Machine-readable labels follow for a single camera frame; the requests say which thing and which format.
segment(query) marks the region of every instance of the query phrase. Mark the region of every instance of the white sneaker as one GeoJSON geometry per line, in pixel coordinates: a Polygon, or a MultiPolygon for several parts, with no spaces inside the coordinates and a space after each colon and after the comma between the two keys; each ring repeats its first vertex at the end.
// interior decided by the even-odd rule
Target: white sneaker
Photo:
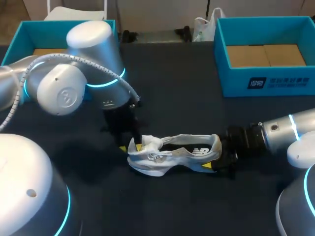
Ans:
{"type": "Polygon", "coordinates": [[[149,176],[163,176],[173,166],[183,165],[197,172],[214,172],[211,161],[222,153],[220,138],[212,135],[180,134],[162,139],[142,135],[142,148],[137,151],[132,139],[128,163],[149,176]]]}

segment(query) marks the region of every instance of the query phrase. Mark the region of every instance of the cardboard box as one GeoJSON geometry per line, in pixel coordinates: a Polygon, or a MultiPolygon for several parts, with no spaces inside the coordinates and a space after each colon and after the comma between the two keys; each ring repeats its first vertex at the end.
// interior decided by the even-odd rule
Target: cardboard box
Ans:
{"type": "Polygon", "coordinates": [[[270,66],[264,46],[228,46],[232,67],[270,66]]]}
{"type": "Polygon", "coordinates": [[[306,66],[296,44],[227,46],[232,67],[306,66]]]}
{"type": "Polygon", "coordinates": [[[310,17],[218,19],[214,54],[223,95],[315,95],[314,38],[310,17]]]}
{"type": "Polygon", "coordinates": [[[270,66],[306,66],[296,44],[264,45],[270,66]]]}

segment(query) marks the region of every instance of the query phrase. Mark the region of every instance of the blue box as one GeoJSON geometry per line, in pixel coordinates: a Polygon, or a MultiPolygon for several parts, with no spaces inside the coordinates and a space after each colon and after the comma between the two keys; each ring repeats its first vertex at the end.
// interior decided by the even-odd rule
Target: blue box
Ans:
{"type": "Polygon", "coordinates": [[[220,18],[214,54],[225,97],[315,95],[315,24],[310,17],[220,18]],[[231,66],[227,46],[269,44],[297,44],[307,66],[231,66]]]}
{"type": "MultiPolygon", "coordinates": [[[[2,61],[9,65],[33,55],[34,49],[66,49],[67,33],[85,21],[22,21],[2,61]]],[[[114,20],[106,20],[118,41],[114,20]]]]}

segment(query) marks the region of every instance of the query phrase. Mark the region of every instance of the yellow accent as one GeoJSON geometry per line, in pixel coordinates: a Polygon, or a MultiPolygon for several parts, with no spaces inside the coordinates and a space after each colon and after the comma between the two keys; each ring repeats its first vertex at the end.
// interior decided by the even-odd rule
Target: yellow accent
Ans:
{"type": "Polygon", "coordinates": [[[212,169],[211,162],[208,162],[208,163],[203,164],[201,166],[204,167],[204,168],[207,168],[207,169],[212,169]]]}
{"type": "Polygon", "coordinates": [[[123,150],[123,152],[127,152],[127,148],[125,146],[120,146],[119,148],[123,150]]]}
{"type": "Polygon", "coordinates": [[[140,151],[140,149],[142,148],[142,144],[136,144],[136,148],[137,148],[137,151],[140,151]]]}

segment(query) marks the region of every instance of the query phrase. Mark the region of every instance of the shoelace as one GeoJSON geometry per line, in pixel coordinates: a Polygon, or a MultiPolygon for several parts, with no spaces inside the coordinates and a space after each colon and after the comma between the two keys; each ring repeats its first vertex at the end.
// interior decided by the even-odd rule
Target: shoelace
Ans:
{"type": "Polygon", "coordinates": [[[170,153],[169,151],[159,151],[159,152],[152,152],[148,155],[149,160],[156,160],[163,158],[165,156],[172,156],[173,154],[170,153]]]}

